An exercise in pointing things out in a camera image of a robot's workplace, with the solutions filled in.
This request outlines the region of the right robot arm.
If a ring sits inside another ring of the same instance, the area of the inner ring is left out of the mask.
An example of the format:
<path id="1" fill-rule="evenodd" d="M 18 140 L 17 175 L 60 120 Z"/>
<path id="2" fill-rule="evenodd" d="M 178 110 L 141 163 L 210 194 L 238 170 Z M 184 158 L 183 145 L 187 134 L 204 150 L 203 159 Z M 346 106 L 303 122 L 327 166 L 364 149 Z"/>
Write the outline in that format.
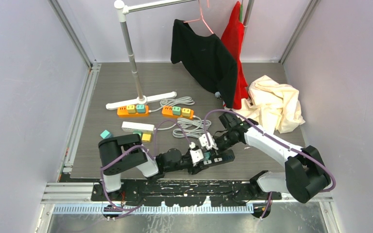
<path id="1" fill-rule="evenodd" d="M 318 193 L 335 188 L 335 178 L 315 147 L 303 148 L 285 141 L 267 132 L 255 120 L 233 111 L 221 113 L 219 120 L 226 131 L 214 137 L 205 133 L 210 147 L 224 151 L 242 143 L 262 151 L 284 168 L 284 172 L 264 170 L 250 179 L 250 192 L 255 199 L 276 192 L 291 194 L 298 202 L 307 203 Z"/>

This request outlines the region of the black power strip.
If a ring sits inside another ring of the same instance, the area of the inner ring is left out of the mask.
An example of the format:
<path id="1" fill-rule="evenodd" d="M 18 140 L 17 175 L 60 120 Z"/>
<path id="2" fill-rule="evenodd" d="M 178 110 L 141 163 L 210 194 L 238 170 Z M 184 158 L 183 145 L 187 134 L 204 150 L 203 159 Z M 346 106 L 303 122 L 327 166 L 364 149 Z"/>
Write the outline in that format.
<path id="1" fill-rule="evenodd" d="M 232 150 L 225 150 L 218 152 L 217 150 L 209 150 L 208 152 L 211 152 L 211 160 L 210 161 L 202 161 L 204 166 L 217 166 L 222 165 L 225 163 L 229 163 L 234 161 L 235 154 Z"/>

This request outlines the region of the teal USB charger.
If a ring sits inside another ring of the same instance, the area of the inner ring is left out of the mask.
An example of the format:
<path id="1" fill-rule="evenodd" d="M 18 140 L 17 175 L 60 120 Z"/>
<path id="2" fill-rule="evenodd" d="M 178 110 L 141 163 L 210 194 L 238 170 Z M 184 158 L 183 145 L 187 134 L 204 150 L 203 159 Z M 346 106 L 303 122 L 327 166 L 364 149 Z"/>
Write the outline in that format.
<path id="1" fill-rule="evenodd" d="M 210 161 L 211 160 L 211 152 L 205 152 L 204 153 L 204 161 Z"/>
<path id="2" fill-rule="evenodd" d="M 101 134 L 100 134 L 100 137 L 102 139 L 108 139 L 110 137 L 112 137 L 112 134 L 108 131 L 108 130 L 104 130 Z"/>

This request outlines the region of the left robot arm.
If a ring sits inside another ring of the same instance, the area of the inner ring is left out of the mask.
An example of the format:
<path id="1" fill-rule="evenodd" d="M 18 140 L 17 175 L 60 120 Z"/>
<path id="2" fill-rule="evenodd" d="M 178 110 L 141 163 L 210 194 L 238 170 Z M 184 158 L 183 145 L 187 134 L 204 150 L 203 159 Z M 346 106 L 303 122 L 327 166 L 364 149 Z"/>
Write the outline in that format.
<path id="1" fill-rule="evenodd" d="M 165 173 L 188 170 L 193 173 L 198 163 L 208 158 L 201 148 L 190 143 L 186 154 L 170 149 L 153 157 L 138 134 L 110 137 L 98 143 L 103 194 L 117 200 L 122 194 L 121 173 L 137 168 L 147 179 L 160 179 Z"/>

